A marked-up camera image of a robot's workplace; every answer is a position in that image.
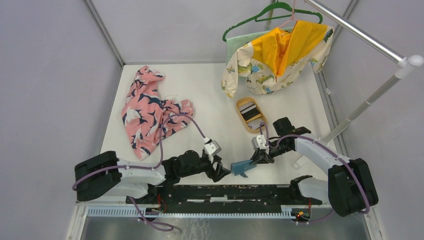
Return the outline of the blue leather card holder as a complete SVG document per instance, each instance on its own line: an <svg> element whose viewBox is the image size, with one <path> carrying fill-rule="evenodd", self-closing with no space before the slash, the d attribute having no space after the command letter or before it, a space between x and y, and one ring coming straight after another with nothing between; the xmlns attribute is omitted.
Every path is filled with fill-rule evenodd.
<svg viewBox="0 0 424 240"><path fill-rule="evenodd" d="M256 164L252 164L252 160L243 160L239 162L234 162L230 165L230 171L234 176L241 176L247 178L246 172L256 168Z"/></svg>

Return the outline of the silver credit card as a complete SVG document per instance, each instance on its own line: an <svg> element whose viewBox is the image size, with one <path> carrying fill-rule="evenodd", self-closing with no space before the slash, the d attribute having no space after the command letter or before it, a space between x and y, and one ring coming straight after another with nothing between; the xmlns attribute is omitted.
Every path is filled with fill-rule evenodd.
<svg viewBox="0 0 424 240"><path fill-rule="evenodd" d="M264 120L262 118L257 118L255 120L248 122L247 126L251 130L259 130L262 123L264 123Z"/></svg>

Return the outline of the oval wooden tray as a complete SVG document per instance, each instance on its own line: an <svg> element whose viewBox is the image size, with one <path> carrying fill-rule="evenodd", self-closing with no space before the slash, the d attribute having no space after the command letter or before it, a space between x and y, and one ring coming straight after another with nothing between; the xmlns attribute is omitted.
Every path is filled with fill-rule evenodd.
<svg viewBox="0 0 424 240"><path fill-rule="evenodd" d="M251 134L260 132L261 123L268 123L259 105L252 97L240 98L236 102L236 109L243 125Z"/></svg>

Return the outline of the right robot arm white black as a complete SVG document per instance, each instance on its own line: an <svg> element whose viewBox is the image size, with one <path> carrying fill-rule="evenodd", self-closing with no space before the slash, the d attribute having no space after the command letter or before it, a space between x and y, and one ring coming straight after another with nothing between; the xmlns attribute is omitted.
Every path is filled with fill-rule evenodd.
<svg viewBox="0 0 424 240"><path fill-rule="evenodd" d="M328 203L341 217L354 213L368 214L379 197L367 162L337 153L318 140L306 127L294 127L286 117L273 123L277 137L268 138L268 127L259 125L259 134L251 142L255 150L249 165L272 164L275 158L290 151L306 157L327 176L325 180L311 175L290 182L289 199L302 204L308 198Z"/></svg>

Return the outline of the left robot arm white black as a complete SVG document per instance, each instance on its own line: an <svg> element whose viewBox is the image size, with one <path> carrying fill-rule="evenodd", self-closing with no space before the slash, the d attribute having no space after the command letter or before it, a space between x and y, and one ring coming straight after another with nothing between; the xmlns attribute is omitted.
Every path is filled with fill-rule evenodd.
<svg viewBox="0 0 424 240"><path fill-rule="evenodd" d="M193 150L156 163L140 163L118 158L115 151L106 151L74 167L72 190L79 202L105 197L133 197L145 204L157 198L154 186L174 185L182 178L206 174L213 182L229 175L218 155L209 158Z"/></svg>

